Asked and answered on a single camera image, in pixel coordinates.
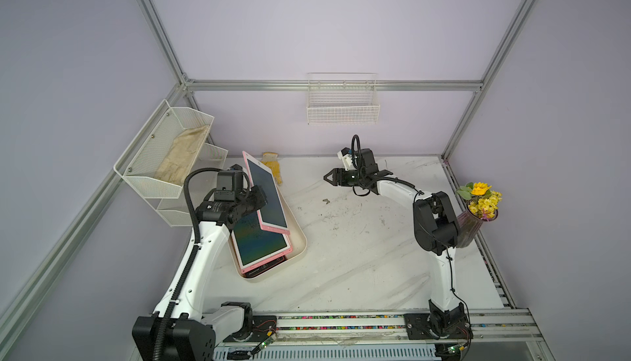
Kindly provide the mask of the pink white writing tablet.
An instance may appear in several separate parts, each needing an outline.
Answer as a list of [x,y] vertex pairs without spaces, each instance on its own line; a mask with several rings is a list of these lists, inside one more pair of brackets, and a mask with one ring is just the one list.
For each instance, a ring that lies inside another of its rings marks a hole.
[[266,204],[257,211],[262,230],[289,235],[289,226],[272,170],[243,151],[249,179],[266,197]]

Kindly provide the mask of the beige storage tray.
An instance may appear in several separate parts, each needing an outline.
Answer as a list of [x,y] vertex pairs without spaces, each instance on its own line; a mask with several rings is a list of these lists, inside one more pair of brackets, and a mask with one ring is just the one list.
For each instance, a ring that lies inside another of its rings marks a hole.
[[262,230],[255,214],[241,219],[231,234],[229,245],[235,267],[246,280],[259,280],[270,271],[287,267],[307,250],[302,227],[284,198],[281,200],[289,234]]

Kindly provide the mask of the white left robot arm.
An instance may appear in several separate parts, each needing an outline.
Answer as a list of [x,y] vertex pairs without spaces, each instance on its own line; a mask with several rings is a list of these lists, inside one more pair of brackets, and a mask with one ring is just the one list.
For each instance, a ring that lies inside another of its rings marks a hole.
[[212,171],[216,186],[199,205],[192,201],[190,182],[202,171],[194,170],[184,180],[192,237],[164,297],[150,316],[139,317],[132,328],[144,360],[212,360],[219,343],[228,338],[245,341],[254,331],[249,303],[224,302],[213,313],[205,313],[204,289],[233,228],[261,209],[266,195],[251,184],[240,165]]

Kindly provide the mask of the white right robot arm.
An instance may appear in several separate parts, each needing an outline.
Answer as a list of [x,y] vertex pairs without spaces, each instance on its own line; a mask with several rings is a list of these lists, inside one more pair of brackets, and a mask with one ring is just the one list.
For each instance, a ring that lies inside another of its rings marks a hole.
[[335,187],[361,188],[365,196],[389,198],[412,212],[413,233],[418,245],[428,252],[431,295],[429,316],[424,322],[409,322],[411,329],[425,331],[435,339],[465,335],[473,339],[466,302],[458,296],[455,285],[455,252],[460,226],[450,197],[444,192],[428,197],[409,181],[381,170],[373,152],[367,148],[345,147],[338,152],[343,166],[334,168],[323,180]]

